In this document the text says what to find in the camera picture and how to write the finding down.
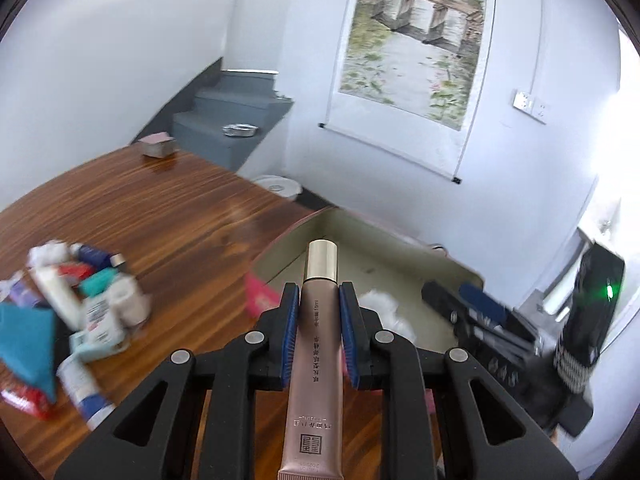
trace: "blue packet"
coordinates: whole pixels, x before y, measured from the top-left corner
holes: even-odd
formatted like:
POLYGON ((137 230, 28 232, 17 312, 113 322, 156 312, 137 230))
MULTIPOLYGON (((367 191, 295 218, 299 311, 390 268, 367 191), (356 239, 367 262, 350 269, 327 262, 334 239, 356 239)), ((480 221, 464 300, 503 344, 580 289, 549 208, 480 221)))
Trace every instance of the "blue packet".
POLYGON ((0 359, 25 384, 56 402, 53 370, 55 314, 44 308, 0 303, 0 359))

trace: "white bucket lid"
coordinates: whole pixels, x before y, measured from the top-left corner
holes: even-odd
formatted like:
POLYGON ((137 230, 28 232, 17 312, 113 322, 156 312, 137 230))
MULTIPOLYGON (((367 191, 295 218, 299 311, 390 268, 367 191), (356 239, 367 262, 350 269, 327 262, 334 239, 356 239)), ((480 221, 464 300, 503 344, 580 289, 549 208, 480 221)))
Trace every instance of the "white bucket lid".
POLYGON ((302 193, 299 183, 283 176, 260 175, 252 179, 252 182, 288 200, 295 200, 302 193))

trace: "staircase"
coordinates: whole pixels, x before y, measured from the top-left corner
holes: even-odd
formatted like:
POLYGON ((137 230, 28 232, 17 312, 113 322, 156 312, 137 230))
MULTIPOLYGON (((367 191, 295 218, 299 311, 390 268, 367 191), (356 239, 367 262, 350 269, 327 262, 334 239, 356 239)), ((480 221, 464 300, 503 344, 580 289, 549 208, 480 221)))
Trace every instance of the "staircase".
POLYGON ((276 72, 223 70, 215 86, 196 92, 191 111, 174 114, 172 136, 181 149, 237 171, 293 101, 273 90, 276 72), (258 126, 253 137, 227 137, 222 127, 258 126))

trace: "wall socket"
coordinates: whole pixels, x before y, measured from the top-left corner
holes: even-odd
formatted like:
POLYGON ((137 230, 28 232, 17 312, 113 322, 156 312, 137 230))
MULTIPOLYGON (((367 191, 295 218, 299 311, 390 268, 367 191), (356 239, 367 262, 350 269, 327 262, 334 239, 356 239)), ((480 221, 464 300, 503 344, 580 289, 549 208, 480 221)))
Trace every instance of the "wall socket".
POLYGON ((526 113, 527 115, 530 115, 535 120, 546 124, 548 106, 544 101, 533 97, 531 94, 527 94, 526 92, 522 91, 516 91, 516 95, 513 99, 513 107, 526 113))

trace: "wooden table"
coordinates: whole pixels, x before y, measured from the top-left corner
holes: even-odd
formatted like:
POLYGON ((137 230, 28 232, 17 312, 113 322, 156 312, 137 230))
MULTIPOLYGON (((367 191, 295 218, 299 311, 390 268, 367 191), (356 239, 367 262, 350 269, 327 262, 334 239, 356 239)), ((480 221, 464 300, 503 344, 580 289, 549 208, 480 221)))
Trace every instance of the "wooden table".
MULTIPOLYGON (((0 278, 24 266, 30 247, 52 238, 122 252, 152 295, 143 333, 118 356, 90 364, 116 404, 174 349, 222 348, 251 328, 242 277, 269 242, 309 213, 189 153, 165 160, 124 148, 69 171, 0 213, 0 278)), ((59 388, 53 420, 0 404, 0 417, 47 479, 88 430, 59 388)), ((287 396, 259 392, 255 465, 275 479, 287 396)), ((346 386, 344 474, 378 477, 380 397, 346 386)))

